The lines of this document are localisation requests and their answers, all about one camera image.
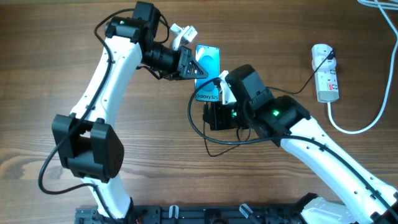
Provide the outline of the blue Galaxy smartphone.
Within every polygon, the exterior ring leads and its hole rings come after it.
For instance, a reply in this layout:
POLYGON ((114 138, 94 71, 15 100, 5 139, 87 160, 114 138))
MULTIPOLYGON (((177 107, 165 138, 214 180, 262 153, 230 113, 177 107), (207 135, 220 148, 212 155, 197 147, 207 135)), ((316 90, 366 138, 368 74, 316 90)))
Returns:
MULTIPOLYGON (((208 73, 206 78, 196 79, 195 88, 197 89, 203 83, 212 78, 216 78, 220 74, 220 49, 218 47, 197 44, 195 58, 198 63, 208 73)), ((215 102, 219 100, 219 93, 217 87, 210 82, 195 94, 197 101, 215 102)))

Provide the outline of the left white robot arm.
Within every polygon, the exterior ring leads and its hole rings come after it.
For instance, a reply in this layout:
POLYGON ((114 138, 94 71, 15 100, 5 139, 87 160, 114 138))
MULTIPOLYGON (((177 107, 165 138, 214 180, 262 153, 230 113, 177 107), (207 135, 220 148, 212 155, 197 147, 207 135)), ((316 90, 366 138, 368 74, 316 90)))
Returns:
POLYGON ((208 75, 188 48, 198 34, 193 26, 167 25, 167 33, 174 36, 169 47, 155 40, 159 24, 166 22, 153 4, 142 1, 131 9, 131 17, 117 11, 101 21, 103 52, 93 77, 70 114, 56 115, 52 123, 53 153, 92 190, 103 223, 128 223, 134 216, 132 198, 119 175, 124 146, 114 131, 133 73, 144 68, 159 80, 208 75))

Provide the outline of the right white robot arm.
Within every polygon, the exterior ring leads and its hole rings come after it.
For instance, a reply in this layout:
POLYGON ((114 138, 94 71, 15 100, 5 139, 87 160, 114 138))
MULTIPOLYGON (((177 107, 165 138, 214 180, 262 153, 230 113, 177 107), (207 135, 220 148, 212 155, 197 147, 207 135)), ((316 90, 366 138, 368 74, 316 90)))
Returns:
POLYGON ((251 143, 272 141, 295 156, 340 198, 356 223, 397 223, 397 189, 356 162, 300 103, 274 97, 251 65, 211 79, 229 103, 212 103, 203 119, 218 131, 251 128, 251 143))

